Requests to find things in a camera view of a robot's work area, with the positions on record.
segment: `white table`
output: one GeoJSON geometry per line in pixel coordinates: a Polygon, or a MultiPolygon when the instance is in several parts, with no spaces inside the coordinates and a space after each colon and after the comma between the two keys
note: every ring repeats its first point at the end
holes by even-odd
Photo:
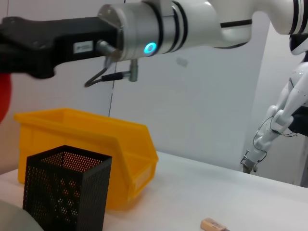
{"type": "MultiPolygon", "coordinates": [[[[107,212],[104,231],[199,231],[206,217],[230,231],[308,230],[308,189],[159,153],[155,179],[131,208],[107,212]]],[[[22,206],[17,170],[0,200],[22,206]]]]}

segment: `white robotic arm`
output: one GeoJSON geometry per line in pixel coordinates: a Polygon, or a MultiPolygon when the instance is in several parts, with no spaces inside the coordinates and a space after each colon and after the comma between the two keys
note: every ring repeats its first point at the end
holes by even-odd
{"type": "MultiPolygon", "coordinates": [[[[297,50],[301,50],[300,53],[308,51],[308,39],[297,50]]],[[[252,141],[251,151],[247,150],[241,162],[244,172],[257,171],[257,164],[265,158],[272,142],[284,135],[283,132],[293,123],[293,113],[300,107],[308,106],[307,57],[306,54],[305,60],[293,72],[277,104],[268,109],[266,118],[252,141]]]]}
{"type": "Polygon", "coordinates": [[[104,5],[98,17],[117,27],[116,60],[123,61],[202,45],[244,45],[256,11],[265,12],[280,34],[308,33],[307,0],[143,0],[104,5]]]}

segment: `yellow storage bin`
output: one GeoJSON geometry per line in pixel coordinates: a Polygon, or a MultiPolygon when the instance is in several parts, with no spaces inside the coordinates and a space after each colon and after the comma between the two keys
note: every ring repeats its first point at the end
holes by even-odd
{"type": "Polygon", "coordinates": [[[144,125],[72,109],[20,113],[15,120],[21,123],[21,183],[28,156],[62,145],[112,156],[107,209],[126,205],[155,175],[158,157],[144,125]]]}

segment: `black mesh pen holder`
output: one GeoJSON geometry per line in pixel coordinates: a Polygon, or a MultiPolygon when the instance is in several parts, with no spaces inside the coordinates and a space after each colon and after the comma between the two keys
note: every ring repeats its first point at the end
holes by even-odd
{"type": "Polygon", "coordinates": [[[70,146],[28,157],[23,209],[44,231],[102,231],[111,161],[70,146]]]}

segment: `red object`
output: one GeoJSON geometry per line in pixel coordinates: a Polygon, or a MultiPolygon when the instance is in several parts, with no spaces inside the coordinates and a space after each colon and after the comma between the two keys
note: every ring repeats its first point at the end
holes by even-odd
{"type": "Polygon", "coordinates": [[[9,110],[11,102],[12,83],[10,74],[0,74],[0,123],[9,110]]]}

